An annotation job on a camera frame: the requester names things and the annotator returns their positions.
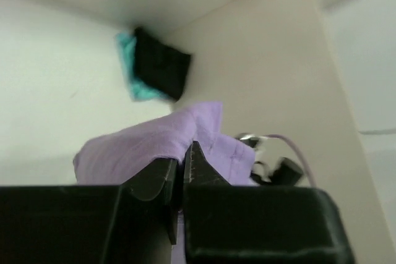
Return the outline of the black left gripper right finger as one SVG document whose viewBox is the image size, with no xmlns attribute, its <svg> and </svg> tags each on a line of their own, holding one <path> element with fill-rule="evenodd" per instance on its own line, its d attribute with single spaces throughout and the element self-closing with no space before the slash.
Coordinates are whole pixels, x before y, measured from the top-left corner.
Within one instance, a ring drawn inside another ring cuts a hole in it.
<svg viewBox="0 0 396 264">
<path fill-rule="evenodd" d="M 313 187 L 234 186 L 194 142 L 185 159 L 187 263 L 353 263 L 330 195 Z"/>
</svg>

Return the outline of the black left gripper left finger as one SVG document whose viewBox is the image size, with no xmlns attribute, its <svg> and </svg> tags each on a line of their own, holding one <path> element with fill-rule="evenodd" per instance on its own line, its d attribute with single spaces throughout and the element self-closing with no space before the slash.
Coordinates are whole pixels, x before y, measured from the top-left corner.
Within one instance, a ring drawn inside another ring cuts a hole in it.
<svg viewBox="0 0 396 264">
<path fill-rule="evenodd" d="M 120 185 L 1 188 L 2 263 L 169 263 L 177 162 Z"/>
</svg>

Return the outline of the purple t shirt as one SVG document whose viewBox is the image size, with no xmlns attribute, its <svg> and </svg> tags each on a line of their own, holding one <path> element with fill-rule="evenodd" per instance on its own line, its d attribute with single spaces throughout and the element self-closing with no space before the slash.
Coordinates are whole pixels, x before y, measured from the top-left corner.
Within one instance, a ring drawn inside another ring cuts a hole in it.
<svg viewBox="0 0 396 264">
<path fill-rule="evenodd" d="M 176 242 L 169 263 L 187 263 L 184 253 L 183 189 L 189 147 L 199 143 L 209 164 L 234 186 L 253 186 L 250 178 L 254 150 L 220 132 L 222 106 L 195 104 L 167 116 L 89 140 L 75 155 L 78 185 L 120 185 L 152 161 L 177 162 L 172 201 L 177 210 Z"/>
</svg>

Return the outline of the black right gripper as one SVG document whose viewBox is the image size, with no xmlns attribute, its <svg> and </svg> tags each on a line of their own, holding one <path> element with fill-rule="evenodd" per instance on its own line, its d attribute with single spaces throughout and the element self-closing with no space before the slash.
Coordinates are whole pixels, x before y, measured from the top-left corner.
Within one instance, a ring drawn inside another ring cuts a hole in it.
<svg viewBox="0 0 396 264">
<path fill-rule="evenodd" d="M 264 152 L 263 144 L 269 139 L 283 140 L 298 156 L 297 149 L 290 140 L 280 135 L 254 135 L 249 133 L 242 133 L 236 136 L 236 139 L 245 145 L 251 147 L 256 154 L 254 164 L 251 169 L 250 178 L 261 186 L 266 185 L 287 185 L 296 186 L 303 178 L 303 168 L 287 157 L 281 157 L 277 161 L 274 169 L 271 169 L 268 164 L 261 160 L 261 154 Z"/>
</svg>

